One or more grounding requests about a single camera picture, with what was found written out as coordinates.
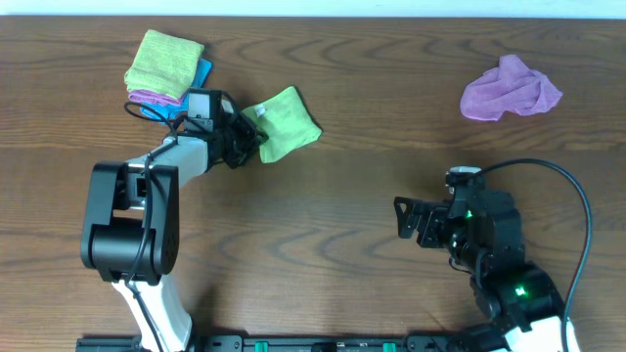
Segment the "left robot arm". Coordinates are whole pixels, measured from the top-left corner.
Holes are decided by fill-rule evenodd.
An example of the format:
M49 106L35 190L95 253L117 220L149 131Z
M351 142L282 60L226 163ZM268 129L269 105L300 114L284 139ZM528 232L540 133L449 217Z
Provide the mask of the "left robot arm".
M244 165L267 136L225 91L192 88L174 118L153 111L167 128L142 156L94 165L80 258L126 301L135 337L83 337L79 351L201 351L191 315L171 274L180 241L179 194L217 164Z

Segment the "green microfibre cloth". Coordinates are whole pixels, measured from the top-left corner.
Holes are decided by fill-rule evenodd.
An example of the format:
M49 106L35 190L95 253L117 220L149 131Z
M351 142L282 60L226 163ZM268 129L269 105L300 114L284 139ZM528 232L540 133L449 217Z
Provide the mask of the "green microfibre cloth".
M277 162L317 141L322 134L293 86L263 103L243 109L243 114L268 136L259 148L263 163Z

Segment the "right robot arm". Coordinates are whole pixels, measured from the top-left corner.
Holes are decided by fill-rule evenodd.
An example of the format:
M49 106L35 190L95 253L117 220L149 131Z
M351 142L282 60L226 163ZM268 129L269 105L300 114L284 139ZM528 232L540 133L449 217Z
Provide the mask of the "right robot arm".
M484 325L456 333L449 351L576 351L573 324L550 276L525 257L521 217L501 191L459 187L442 202L397 197L398 235L444 248L469 273Z

